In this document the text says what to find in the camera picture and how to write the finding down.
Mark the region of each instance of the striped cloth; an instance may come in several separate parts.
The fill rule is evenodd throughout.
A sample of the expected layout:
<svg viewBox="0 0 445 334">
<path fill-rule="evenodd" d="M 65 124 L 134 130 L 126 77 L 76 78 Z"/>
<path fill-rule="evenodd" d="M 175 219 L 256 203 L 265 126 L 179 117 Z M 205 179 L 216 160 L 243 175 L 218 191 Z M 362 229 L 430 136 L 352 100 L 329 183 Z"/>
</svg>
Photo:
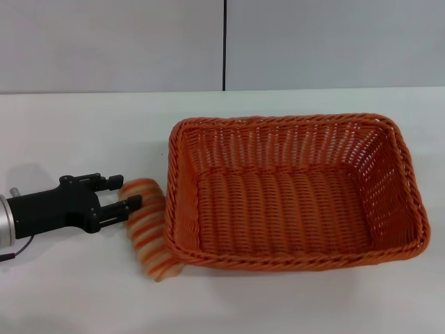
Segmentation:
<svg viewBox="0 0 445 334">
<path fill-rule="evenodd" d="M 173 257 L 164 244 L 165 197 L 156 181 L 137 179 L 124 184 L 119 199 L 141 195 L 142 207 L 130 214 L 127 232 L 144 272 L 155 282 L 178 276 L 184 264 Z"/>
</svg>

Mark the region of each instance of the table surface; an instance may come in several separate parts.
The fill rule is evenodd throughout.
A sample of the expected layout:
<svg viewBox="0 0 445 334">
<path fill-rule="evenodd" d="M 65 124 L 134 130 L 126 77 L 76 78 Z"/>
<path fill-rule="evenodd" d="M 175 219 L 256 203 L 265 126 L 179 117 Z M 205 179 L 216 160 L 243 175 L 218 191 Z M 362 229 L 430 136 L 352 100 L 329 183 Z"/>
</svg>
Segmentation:
<svg viewBox="0 0 445 334">
<path fill-rule="evenodd" d="M 0 96 L 4 194 L 95 172 L 165 189 L 170 130 L 192 116 L 381 113 L 412 153 L 432 227 L 409 261 L 319 273 L 186 267 L 162 283 L 141 273 L 122 224 L 64 228 L 0 264 L 0 333 L 443 333 L 444 109 L 445 88 Z"/>
</svg>

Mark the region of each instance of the gray wall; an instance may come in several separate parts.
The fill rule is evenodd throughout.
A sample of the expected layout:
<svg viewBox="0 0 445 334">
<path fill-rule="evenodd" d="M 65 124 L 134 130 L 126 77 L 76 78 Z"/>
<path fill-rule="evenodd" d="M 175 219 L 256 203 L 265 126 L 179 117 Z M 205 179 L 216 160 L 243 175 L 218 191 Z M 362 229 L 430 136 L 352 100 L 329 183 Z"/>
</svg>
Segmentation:
<svg viewBox="0 0 445 334">
<path fill-rule="evenodd" d="M 227 89 L 445 86 L 445 0 L 228 0 Z M 1 0 L 0 93 L 220 90 L 223 0 Z"/>
<path fill-rule="evenodd" d="M 444 0 L 229 0 L 231 90 L 445 86 Z"/>
<path fill-rule="evenodd" d="M 220 0 L 2 0 L 0 93 L 220 90 Z"/>
</svg>

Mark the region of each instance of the silver metal cylinder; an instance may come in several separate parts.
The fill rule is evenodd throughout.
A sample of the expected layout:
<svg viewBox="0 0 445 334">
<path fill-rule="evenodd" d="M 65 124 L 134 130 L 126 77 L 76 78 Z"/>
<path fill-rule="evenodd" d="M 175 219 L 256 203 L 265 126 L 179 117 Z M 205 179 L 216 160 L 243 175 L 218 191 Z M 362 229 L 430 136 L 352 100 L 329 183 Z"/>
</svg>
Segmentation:
<svg viewBox="0 0 445 334">
<path fill-rule="evenodd" d="M 14 218 L 5 196 L 0 195 L 0 248 L 15 243 Z"/>
</svg>

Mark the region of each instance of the orange and white striped towel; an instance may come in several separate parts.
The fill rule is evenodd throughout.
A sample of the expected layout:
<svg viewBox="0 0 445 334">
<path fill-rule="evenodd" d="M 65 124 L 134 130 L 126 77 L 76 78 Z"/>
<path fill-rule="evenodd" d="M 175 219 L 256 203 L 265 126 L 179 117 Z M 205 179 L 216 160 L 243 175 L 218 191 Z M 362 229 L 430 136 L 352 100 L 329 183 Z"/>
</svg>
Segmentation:
<svg viewBox="0 0 445 334">
<path fill-rule="evenodd" d="M 130 214 L 127 232 L 144 272 L 155 282 L 178 276 L 184 264 L 165 247 L 165 197 L 162 190 L 152 179 L 137 179 L 124 184 L 119 191 L 120 200 L 134 195 L 141 195 L 143 203 L 138 211 Z"/>
</svg>

